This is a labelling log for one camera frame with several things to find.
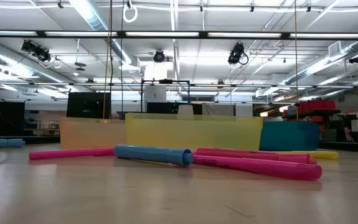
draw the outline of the shelf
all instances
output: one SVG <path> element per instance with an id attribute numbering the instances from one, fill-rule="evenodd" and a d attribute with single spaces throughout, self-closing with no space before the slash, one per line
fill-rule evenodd
<path id="1" fill-rule="evenodd" d="M 305 116 L 333 115 L 333 114 L 337 114 L 337 113 L 340 113 L 340 112 L 341 112 L 340 110 L 314 110 L 314 111 L 308 111 L 308 112 L 300 113 L 299 117 L 304 118 Z M 288 119 L 296 118 L 296 114 L 283 116 L 283 118 L 288 118 Z"/>

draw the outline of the floor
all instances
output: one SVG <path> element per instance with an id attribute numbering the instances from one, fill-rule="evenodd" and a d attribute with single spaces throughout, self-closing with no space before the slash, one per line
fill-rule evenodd
<path id="1" fill-rule="evenodd" d="M 358 223 L 358 153 L 319 181 L 113 157 L 28 161 L 58 144 L 0 149 L 0 224 Z"/>

